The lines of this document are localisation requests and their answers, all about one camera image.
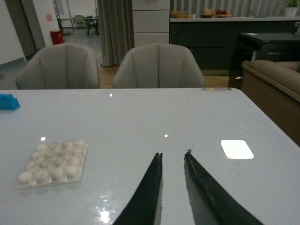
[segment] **wooden floor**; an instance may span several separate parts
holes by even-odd
[[[111,89],[113,87],[113,78],[119,67],[99,67],[100,88]],[[207,88],[224,88],[228,84],[228,76],[205,76]]]

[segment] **glossy table surface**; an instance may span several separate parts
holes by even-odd
[[[5,93],[21,107],[0,111],[0,224],[112,224],[159,152],[161,224],[192,225],[188,149],[262,223],[300,221],[300,148],[239,90]],[[40,143],[78,139],[89,145],[81,183],[17,189],[18,175]],[[254,158],[228,159],[221,140],[246,141]]]

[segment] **red box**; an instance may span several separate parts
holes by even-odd
[[[52,43],[54,45],[58,45],[64,43],[64,39],[62,38],[62,34],[60,30],[52,30],[50,31]]]

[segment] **gray curtain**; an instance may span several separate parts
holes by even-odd
[[[97,0],[102,66],[119,65],[134,47],[131,0]]]

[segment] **floor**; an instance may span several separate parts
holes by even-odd
[[[90,34],[87,35],[83,28],[74,28],[74,34],[71,33],[72,29],[66,29],[67,35],[64,36],[65,43],[75,43],[81,45],[87,45],[95,49],[97,56],[97,63],[100,66],[102,63],[102,49],[101,49],[101,37],[97,35],[94,30],[90,30]],[[20,62],[11,67],[0,69],[0,90],[16,90],[15,78],[21,69],[26,65],[26,62]],[[113,78],[118,70],[118,67],[99,67],[100,76],[100,88],[109,89],[112,88]],[[227,87],[228,76],[205,76],[207,87]]]

